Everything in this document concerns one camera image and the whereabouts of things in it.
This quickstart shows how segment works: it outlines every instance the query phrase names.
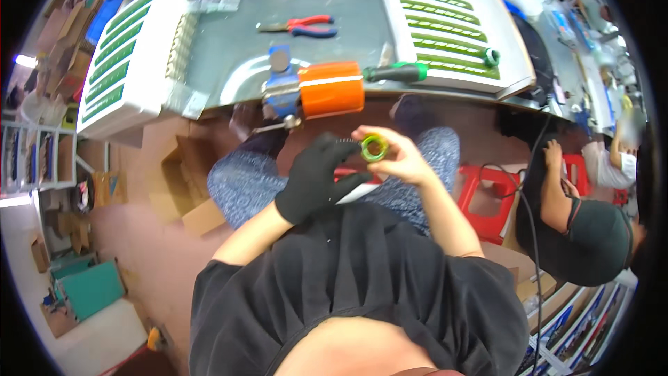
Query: metal sheet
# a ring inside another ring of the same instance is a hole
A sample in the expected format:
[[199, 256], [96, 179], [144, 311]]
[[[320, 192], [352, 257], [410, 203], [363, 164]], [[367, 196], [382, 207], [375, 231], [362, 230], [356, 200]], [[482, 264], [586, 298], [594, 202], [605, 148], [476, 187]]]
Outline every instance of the metal sheet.
[[[334, 17], [339, 29], [336, 37], [256, 31], [259, 23], [317, 14]], [[241, 0], [235, 13], [200, 16], [186, 83], [210, 93], [207, 108], [258, 99], [262, 83], [269, 78], [270, 46], [288, 44], [295, 67], [353, 60], [363, 68], [378, 64], [383, 44], [392, 43], [390, 38], [381, 0]]]

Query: foot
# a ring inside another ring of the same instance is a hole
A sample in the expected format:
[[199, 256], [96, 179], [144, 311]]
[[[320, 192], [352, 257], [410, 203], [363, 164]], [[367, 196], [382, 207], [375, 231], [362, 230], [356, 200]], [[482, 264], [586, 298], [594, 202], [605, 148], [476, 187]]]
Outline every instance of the foot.
[[429, 112], [419, 95], [401, 96], [389, 110], [389, 117], [398, 130], [413, 141], [416, 141], [422, 132], [438, 126], [436, 116]]

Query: black t-shirt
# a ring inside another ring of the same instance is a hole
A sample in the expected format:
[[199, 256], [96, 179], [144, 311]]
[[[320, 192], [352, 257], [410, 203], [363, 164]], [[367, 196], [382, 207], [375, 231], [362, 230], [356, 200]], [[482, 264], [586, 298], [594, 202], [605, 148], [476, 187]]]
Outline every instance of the black t-shirt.
[[195, 282], [190, 374], [271, 375], [331, 316], [402, 327], [440, 369], [511, 375], [528, 323], [512, 274], [446, 256], [375, 204], [325, 210], [244, 267], [210, 262]]
[[[629, 267], [633, 234], [629, 218], [617, 206], [571, 198], [568, 232], [563, 235], [540, 220], [540, 203], [532, 207], [539, 243], [540, 268], [580, 286], [598, 286]], [[535, 260], [528, 211], [517, 209], [517, 241]]]

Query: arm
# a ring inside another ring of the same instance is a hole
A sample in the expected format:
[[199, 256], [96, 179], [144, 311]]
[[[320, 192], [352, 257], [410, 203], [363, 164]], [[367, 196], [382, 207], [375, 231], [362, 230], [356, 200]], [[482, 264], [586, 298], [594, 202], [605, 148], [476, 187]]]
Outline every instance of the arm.
[[614, 132], [613, 142], [610, 144], [610, 164], [617, 169], [622, 170], [622, 155], [619, 152], [619, 123], [617, 130]]
[[295, 157], [285, 188], [266, 208], [234, 231], [213, 255], [213, 260], [245, 266], [270, 248], [293, 225], [313, 212], [334, 206], [357, 186], [371, 179], [356, 173], [334, 182], [334, 170], [359, 145], [322, 134]]
[[434, 241], [449, 256], [484, 257], [480, 240], [475, 230], [447, 193], [445, 186], [422, 158], [420, 150], [410, 138], [393, 130], [362, 125], [351, 136], [361, 139], [367, 133], [376, 133], [388, 140], [394, 159], [386, 158], [369, 164], [369, 170], [396, 176], [404, 183], [417, 187], [422, 198], [422, 207], [429, 221]]
[[245, 266], [271, 247], [292, 226], [280, 216], [275, 202], [271, 202], [234, 231], [213, 255], [213, 260]]
[[46, 85], [49, 82], [50, 74], [51, 70], [49, 69], [38, 72], [38, 81], [37, 85], [35, 86], [35, 93], [37, 93], [37, 96], [42, 97], [46, 94]]
[[565, 234], [573, 201], [561, 187], [561, 146], [553, 139], [544, 151], [547, 174], [540, 192], [540, 219]]
[[455, 257], [485, 256], [476, 231], [436, 173], [432, 171], [417, 191], [427, 214], [431, 236], [444, 253]]

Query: green screwdriver handle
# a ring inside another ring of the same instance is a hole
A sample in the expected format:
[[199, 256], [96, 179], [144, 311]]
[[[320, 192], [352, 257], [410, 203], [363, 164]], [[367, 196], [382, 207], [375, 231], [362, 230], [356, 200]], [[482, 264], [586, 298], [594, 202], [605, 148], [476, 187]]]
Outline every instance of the green screwdriver handle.
[[401, 61], [391, 66], [367, 67], [362, 71], [362, 74], [364, 80], [370, 82], [395, 80], [404, 83], [413, 83], [426, 79], [427, 69], [427, 66], [424, 64]]

